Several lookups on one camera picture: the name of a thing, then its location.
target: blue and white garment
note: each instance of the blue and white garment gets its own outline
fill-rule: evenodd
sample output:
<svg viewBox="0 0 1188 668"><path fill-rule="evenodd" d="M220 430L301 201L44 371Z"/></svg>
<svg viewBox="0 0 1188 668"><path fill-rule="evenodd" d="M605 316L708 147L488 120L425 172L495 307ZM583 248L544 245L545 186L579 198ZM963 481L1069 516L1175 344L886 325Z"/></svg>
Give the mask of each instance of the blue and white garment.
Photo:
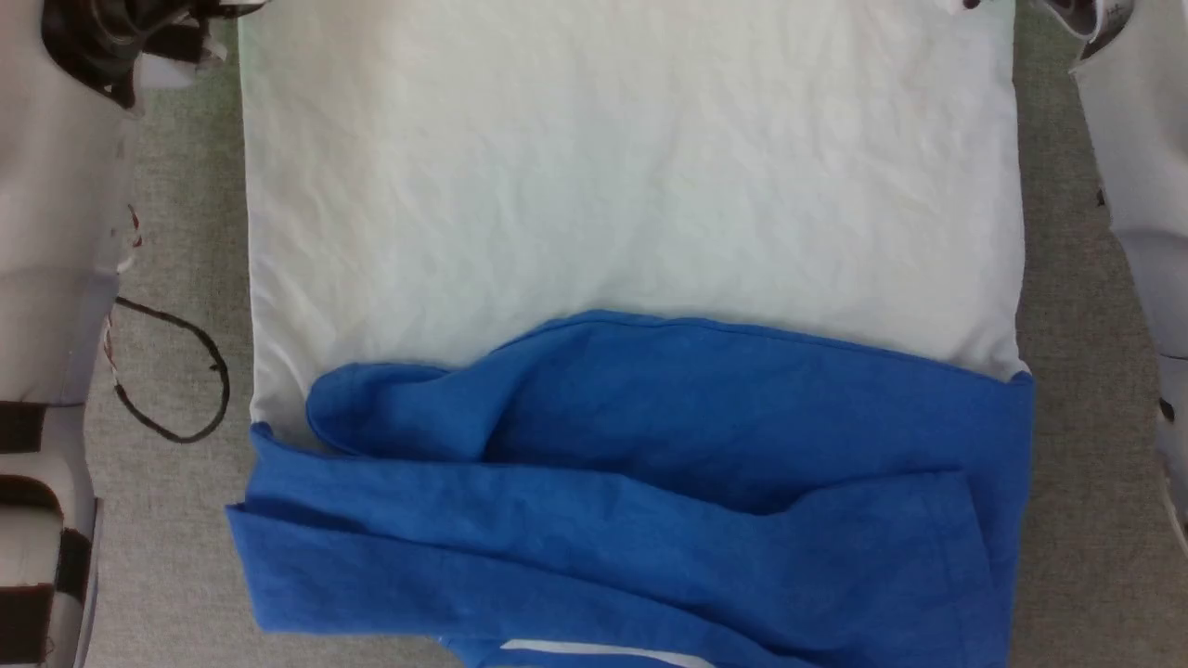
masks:
<svg viewBox="0 0 1188 668"><path fill-rule="evenodd" d="M467 368L326 376L330 453L254 426L228 515L267 631L470 667L999 667L1032 402L1026 374L592 311Z"/></svg>

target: thin wire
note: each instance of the thin wire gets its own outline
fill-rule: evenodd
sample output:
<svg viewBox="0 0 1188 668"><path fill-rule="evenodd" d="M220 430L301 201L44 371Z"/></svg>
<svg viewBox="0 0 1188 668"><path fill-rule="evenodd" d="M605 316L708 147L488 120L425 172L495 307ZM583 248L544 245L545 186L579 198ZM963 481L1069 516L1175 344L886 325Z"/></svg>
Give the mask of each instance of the thin wire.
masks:
<svg viewBox="0 0 1188 668"><path fill-rule="evenodd" d="M159 311L157 309L151 309L144 304L138 304L137 302L133 302L126 297L116 297L115 303L116 305L124 307L128 310L137 311L141 315L147 315L148 317L157 319L162 322L166 322L175 327L181 327L182 329L185 329L187 332L197 336L198 341L201 341L202 345L207 348L207 352L210 353L210 358L215 363L210 367L210 370L219 372L219 380L220 383L222 383L222 398L219 404L219 412L215 414L214 420L211 420L209 424L207 424L206 427L202 428L202 430L190 436L179 436L173 431L170 431L169 429L163 427L156 420L145 415L140 409L135 407L135 404L132 403L132 399L128 398L127 390L124 389L124 385L120 383L119 377L116 377L115 396L120 398L120 403L124 404L124 408L128 409L128 412L132 414L132 417L135 417L137 421L140 422L140 424L144 424L145 427L152 429L166 441L184 446L184 445L196 443L206 439L210 434L213 434L215 429L217 429L219 426L222 424L223 418L227 416L227 407L230 404L230 373L227 370L227 361L223 359L222 353L219 352L219 346L215 345L214 339L211 339L210 335L207 334L197 324L192 324L185 320L182 320L181 317L177 317L176 315Z"/></svg>

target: gray fabric surface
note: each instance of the gray fabric surface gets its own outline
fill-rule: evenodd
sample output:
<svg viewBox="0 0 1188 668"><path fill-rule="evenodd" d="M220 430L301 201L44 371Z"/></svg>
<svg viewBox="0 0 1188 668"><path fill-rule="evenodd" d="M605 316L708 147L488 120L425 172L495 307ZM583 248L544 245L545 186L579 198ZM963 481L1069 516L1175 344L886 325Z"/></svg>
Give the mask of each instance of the gray fabric surface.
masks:
<svg viewBox="0 0 1188 668"><path fill-rule="evenodd" d="M1095 206L1075 90L1075 45L1020 12L1020 143L1028 276L1024 359L1040 384L1035 485L1024 535L1013 666L1176 666L1188 657L1188 562L1151 465L1155 378L1130 277ZM137 175L146 245L124 294L219 341L232 408L210 440L171 446L116 403L96 372L88 456L107 502L90 664L449 667L419 639L265 637L255 629L222 506L252 455L251 316L242 132L235 71L148 97ZM115 345L138 403L178 431L216 408L217 378L189 334L116 313Z"/></svg>

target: looped black cable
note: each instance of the looped black cable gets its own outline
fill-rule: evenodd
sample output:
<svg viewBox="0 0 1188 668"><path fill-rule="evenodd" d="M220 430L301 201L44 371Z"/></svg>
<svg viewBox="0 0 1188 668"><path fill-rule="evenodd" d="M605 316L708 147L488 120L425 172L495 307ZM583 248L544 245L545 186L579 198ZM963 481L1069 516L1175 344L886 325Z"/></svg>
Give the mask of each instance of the looped black cable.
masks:
<svg viewBox="0 0 1188 668"><path fill-rule="evenodd" d="M219 372L219 380L222 383L222 399L219 404L219 412L215 414L214 420L211 420L209 424L207 424L204 428L202 428L201 431L191 436L178 436L173 431L170 431L169 429L162 427L160 423L158 423L153 418L141 412L140 409L138 409L135 404L132 403L132 399L128 398L128 392L127 390L124 389L124 385L121 385L120 382L116 380L115 396L120 398L120 403L124 404L124 408L128 409L128 412L132 414L132 417L135 417L137 421L140 422L140 424L144 424L145 427L152 429L166 441L185 446L190 443L196 443L202 439L206 439L207 436L213 434L215 429L217 429L219 426L222 424L223 417L227 416L227 407L230 404L230 373L227 370L227 361L223 360L222 353L219 352L219 346L215 345L214 339L211 339L210 335L203 332L202 328L198 327L197 324L187 322L181 317L177 317L176 315L170 315L164 311L151 309L144 304L138 304L137 302L133 302L125 297L116 297L115 303L126 309L134 310L141 315L147 315L148 317L154 317L157 320L160 320L162 322L168 322L169 324L172 324L175 327L181 327L182 329L185 329L187 332L197 336L198 341L202 342L202 345L207 348L207 352L210 353L210 358L215 361L214 366L211 366L210 368L211 371Z"/></svg>

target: white cloth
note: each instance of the white cloth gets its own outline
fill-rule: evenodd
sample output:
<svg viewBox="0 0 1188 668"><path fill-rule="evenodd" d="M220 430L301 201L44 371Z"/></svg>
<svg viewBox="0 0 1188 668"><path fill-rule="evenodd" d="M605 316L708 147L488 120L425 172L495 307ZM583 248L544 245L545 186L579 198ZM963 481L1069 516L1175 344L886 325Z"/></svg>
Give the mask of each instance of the white cloth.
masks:
<svg viewBox="0 0 1188 668"><path fill-rule="evenodd" d="M1023 368L1013 2L286 0L242 25L253 416L592 307Z"/></svg>

